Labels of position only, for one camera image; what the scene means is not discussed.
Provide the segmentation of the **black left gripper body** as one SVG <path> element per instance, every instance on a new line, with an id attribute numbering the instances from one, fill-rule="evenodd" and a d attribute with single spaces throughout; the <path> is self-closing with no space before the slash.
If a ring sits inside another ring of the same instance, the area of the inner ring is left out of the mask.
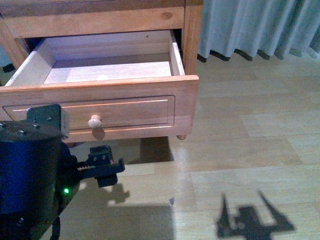
<path id="1" fill-rule="evenodd" d="M 125 163 L 123 158 L 115 162 L 111 147 L 101 145 L 90 148 L 88 159 L 78 162 L 76 167 L 81 180 L 95 178 L 98 187 L 103 188 L 117 184 L 117 174 L 125 170 Z"/>

